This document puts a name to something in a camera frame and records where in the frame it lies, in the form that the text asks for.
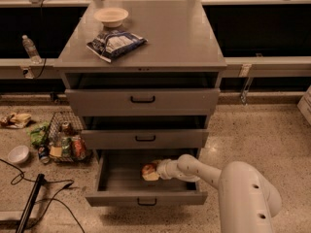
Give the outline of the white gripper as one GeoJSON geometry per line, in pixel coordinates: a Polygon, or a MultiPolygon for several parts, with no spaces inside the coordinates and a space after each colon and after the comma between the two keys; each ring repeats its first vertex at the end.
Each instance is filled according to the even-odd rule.
{"type": "Polygon", "coordinates": [[[156,173],[143,174],[142,177],[147,182],[154,182],[161,177],[163,180],[171,180],[179,174],[179,169],[176,160],[164,159],[153,160],[152,163],[157,165],[156,173]]]}

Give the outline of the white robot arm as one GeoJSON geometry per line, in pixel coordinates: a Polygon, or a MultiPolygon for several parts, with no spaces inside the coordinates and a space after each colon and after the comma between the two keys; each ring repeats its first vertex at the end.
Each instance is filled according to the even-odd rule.
{"type": "Polygon", "coordinates": [[[203,180],[218,191],[222,233],[275,233],[271,219],[282,209],[277,188],[255,167],[233,161],[220,170],[189,154],[160,159],[141,169],[145,181],[203,180]]]}

